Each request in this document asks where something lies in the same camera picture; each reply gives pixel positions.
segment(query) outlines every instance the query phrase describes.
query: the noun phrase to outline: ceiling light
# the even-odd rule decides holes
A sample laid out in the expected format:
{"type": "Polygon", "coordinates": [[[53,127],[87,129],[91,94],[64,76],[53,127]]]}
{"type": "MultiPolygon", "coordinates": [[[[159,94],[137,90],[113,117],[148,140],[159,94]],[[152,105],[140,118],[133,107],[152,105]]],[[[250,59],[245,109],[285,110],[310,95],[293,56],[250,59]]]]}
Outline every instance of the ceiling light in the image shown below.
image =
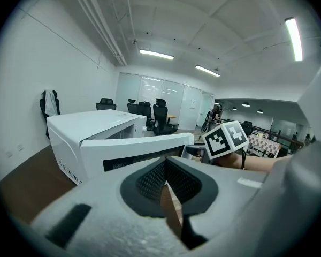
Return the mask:
{"type": "Polygon", "coordinates": [[[215,72],[212,72],[212,71],[210,71],[210,70],[207,70],[207,69],[205,69],[204,67],[201,67],[201,66],[199,66],[199,65],[197,65],[196,68],[199,69],[199,70],[201,70],[201,71],[205,71],[205,72],[207,72],[207,73],[209,73],[209,74],[212,74],[212,75],[214,75],[214,76],[216,76],[216,77],[220,77],[220,74],[215,73],[215,72]]]}
{"type": "Polygon", "coordinates": [[[160,82],[160,80],[158,80],[158,79],[154,79],[154,78],[144,77],[144,79],[149,79],[149,80],[153,80],[153,81],[158,81],[158,82],[160,82]]]}
{"type": "Polygon", "coordinates": [[[143,50],[143,49],[141,49],[141,50],[140,50],[140,53],[141,53],[141,54],[154,55],[154,56],[158,56],[158,57],[162,57],[162,58],[166,58],[166,59],[170,59],[170,60],[173,59],[173,56],[171,56],[171,55],[160,54],[160,53],[158,53],[158,52],[153,52],[153,51],[149,51],[149,50],[143,50]]]}
{"type": "Polygon", "coordinates": [[[302,61],[303,56],[302,56],[301,39],[300,39],[299,28],[297,27],[296,20],[293,17],[287,18],[285,19],[285,24],[288,27],[291,41],[293,43],[295,60],[302,61]]]}

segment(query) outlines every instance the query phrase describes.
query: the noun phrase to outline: ceiling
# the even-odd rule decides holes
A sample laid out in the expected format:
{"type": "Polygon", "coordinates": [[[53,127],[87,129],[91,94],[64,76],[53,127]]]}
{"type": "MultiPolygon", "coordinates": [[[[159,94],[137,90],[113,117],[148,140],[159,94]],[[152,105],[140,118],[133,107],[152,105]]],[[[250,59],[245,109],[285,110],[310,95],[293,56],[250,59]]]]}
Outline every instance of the ceiling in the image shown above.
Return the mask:
{"type": "Polygon", "coordinates": [[[128,64],[185,72],[228,90],[304,88],[321,65],[321,30],[304,0],[129,0],[132,22],[128,0],[98,1],[128,64]],[[299,27],[301,62],[294,60],[288,17],[295,17],[299,27]],[[174,60],[152,61],[137,47],[174,60]],[[221,77],[196,65],[218,69],[221,77]]]}
{"type": "Polygon", "coordinates": [[[262,115],[310,126],[297,103],[250,99],[215,99],[215,102],[218,102],[223,109],[233,112],[257,114],[261,109],[264,112],[262,115]],[[243,102],[248,102],[250,107],[243,107],[243,102]]]}

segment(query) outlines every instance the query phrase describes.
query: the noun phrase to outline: ceiling pipe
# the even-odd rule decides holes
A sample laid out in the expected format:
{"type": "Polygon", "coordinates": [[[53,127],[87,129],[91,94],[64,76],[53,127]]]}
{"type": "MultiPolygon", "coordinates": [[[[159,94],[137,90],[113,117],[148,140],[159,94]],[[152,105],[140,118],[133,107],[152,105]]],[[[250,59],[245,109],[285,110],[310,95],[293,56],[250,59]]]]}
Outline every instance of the ceiling pipe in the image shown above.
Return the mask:
{"type": "Polygon", "coordinates": [[[93,2],[93,0],[91,0],[91,3],[89,2],[89,0],[78,0],[78,1],[81,5],[83,11],[87,15],[88,19],[93,24],[93,26],[95,27],[95,29],[97,30],[97,32],[99,33],[101,38],[104,40],[105,44],[108,46],[110,51],[114,54],[114,56],[117,59],[117,61],[119,62],[119,64],[126,66],[127,63],[124,59],[124,56],[122,55],[104,17],[102,15],[100,7],[98,7],[97,1],[95,0],[97,3],[96,4],[97,6],[94,5],[95,2],[93,2]]]}
{"type": "Polygon", "coordinates": [[[124,31],[123,31],[123,27],[121,26],[121,23],[120,23],[121,20],[119,21],[118,12],[117,12],[116,6],[115,6],[115,4],[114,4],[114,0],[111,0],[111,3],[112,3],[112,6],[113,6],[114,15],[116,16],[116,20],[117,20],[117,23],[118,23],[118,26],[119,26],[119,30],[120,30],[121,37],[123,38],[123,41],[124,41],[126,50],[127,50],[127,52],[129,53],[128,44],[127,44],[127,42],[126,42],[126,38],[125,38],[124,31]]]}
{"type": "Polygon", "coordinates": [[[128,11],[129,11],[129,19],[131,20],[132,32],[133,32],[133,37],[134,37],[133,44],[135,45],[135,47],[136,47],[136,49],[137,49],[137,54],[138,54],[138,57],[139,57],[139,56],[140,56],[140,54],[139,54],[139,48],[138,48],[138,43],[137,43],[136,37],[135,37],[135,30],[134,30],[134,25],[133,25],[131,3],[129,2],[129,0],[127,0],[127,5],[128,5],[128,11]]]}
{"type": "Polygon", "coordinates": [[[96,14],[98,15],[99,20],[101,21],[103,27],[105,28],[109,39],[111,40],[115,50],[117,51],[116,57],[119,57],[122,60],[123,65],[126,66],[127,63],[126,63],[126,60],[124,58],[124,55],[121,52],[116,40],[114,39],[114,36],[113,36],[111,30],[109,29],[109,26],[108,26],[108,24],[107,24],[107,22],[105,20],[105,17],[103,16],[103,14],[101,12],[101,9],[100,9],[100,6],[99,6],[97,0],[90,0],[90,1],[91,1],[92,5],[93,5],[93,7],[95,9],[96,14]]]}
{"type": "Polygon", "coordinates": [[[115,52],[112,50],[111,46],[108,44],[105,36],[102,34],[101,30],[99,29],[97,22],[93,19],[93,15],[90,12],[90,8],[88,7],[88,4],[82,0],[78,0],[80,3],[80,6],[82,7],[83,11],[85,12],[86,16],[88,17],[89,21],[91,22],[91,24],[94,26],[94,28],[97,30],[97,32],[99,33],[99,35],[101,36],[101,38],[103,39],[103,41],[105,42],[105,44],[108,46],[108,48],[110,49],[110,51],[114,54],[115,52]]]}

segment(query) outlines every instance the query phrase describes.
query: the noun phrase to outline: white pipe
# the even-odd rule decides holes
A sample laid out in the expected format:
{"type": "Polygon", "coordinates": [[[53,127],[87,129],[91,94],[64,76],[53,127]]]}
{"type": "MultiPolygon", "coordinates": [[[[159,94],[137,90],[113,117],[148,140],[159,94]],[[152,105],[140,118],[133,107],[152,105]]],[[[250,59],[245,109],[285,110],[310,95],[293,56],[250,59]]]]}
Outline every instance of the white pipe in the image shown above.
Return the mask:
{"type": "Polygon", "coordinates": [[[100,28],[100,26],[99,26],[100,23],[98,22],[96,16],[94,15],[94,13],[93,13],[90,5],[88,4],[87,0],[78,0],[78,1],[79,1],[80,5],[81,5],[83,11],[87,15],[88,19],[93,24],[93,26],[95,27],[95,29],[97,30],[97,32],[99,33],[99,35],[101,36],[101,38],[103,39],[105,44],[108,46],[110,51],[114,54],[114,56],[116,57],[117,61],[120,63],[120,65],[124,65],[124,63],[121,61],[120,57],[118,57],[117,52],[115,52],[114,49],[112,48],[111,43],[108,42],[108,36],[106,35],[105,31],[100,28]]]}
{"type": "MultiPolygon", "coordinates": [[[[128,5],[128,11],[129,11],[129,18],[130,18],[130,20],[131,20],[131,26],[132,26],[133,37],[134,37],[134,40],[136,41],[135,31],[134,31],[134,25],[133,25],[133,18],[132,18],[131,4],[130,4],[129,0],[127,0],[127,5],[128,5]]],[[[136,47],[136,49],[137,49],[137,54],[138,54],[138,57],[139,57],[139,56],[140,56],[140,54],[139,54],[138,44],[137,44],[137,42],[135,42],[134,44],[135,44],[135,47],[136,47]]]]}
{"type": "Polygon", "coordinates": [[[126,42],[126,38],[125,38],[125,35],[124,35],[123,28],[122,28],[121,23],[120,23],[120,21],[119,21],[118,12],[117,12],[116,6],[115,6],[115,4],[114,4],[114,0],[111,0],[111,2],[112,2],[114,14],[115,14],[115,16],[116,16],[117,23],[118,23],[118,26],[119,26],[120,34],[121,34],[121,36],[123,37],[123,41],[124,41],[126,50],[127,50],[127,52],[129,53],[128,45],[127,45],[127,42],[126,42]]]}
{"type": "Polygon", "coordinates": [[[126,63],[126,61],[124,59],[123,53],[121,52],[118,44],[116,43],[116,41],[114,39],[113,34],[111,33],[111,30],[109,29],[109,26],[108,26],[108,24],[107,24],[107,22],[106,22],[106,20],[105,20],[105,18],[103,16],[102,12],[101,12],[101,9],[100,9],[100,6],[99,6],[97,0],[91,0],[91,3],[92,3],[92,5],[93,5],[93,7],[95,9],[95,12],[97,13],[97,15],[99,17],[99,20],[101,21],[103,27],[105,28],[105,30],[106,30],[106,32],[107,32],[107,34],[109,36],[109,39],[111,40],[113,46],[115,47],[115,49],[116,49],[116,51],[118,53],[117,56],[121,57],[122,62],[126,66],[127,63],[126,63]]]}

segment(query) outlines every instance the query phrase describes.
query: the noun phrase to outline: checkered tablecloth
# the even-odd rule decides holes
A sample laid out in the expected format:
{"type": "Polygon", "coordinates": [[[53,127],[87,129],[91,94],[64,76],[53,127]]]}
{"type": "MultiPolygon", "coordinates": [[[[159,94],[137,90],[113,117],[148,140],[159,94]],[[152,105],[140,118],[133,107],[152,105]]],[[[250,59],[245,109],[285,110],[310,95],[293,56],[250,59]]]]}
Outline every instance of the checkered tablecloth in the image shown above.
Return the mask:
{"type": "Polygon", "coordinates": [[[279,143],[276,143],[266,138],[259,138],[256,135],[250,135],[248,137],[248,140],[252,145],[255,145],[269,153],[272,153],[273,155],[275,155],[277,150],[280,149],[279,143]]]}

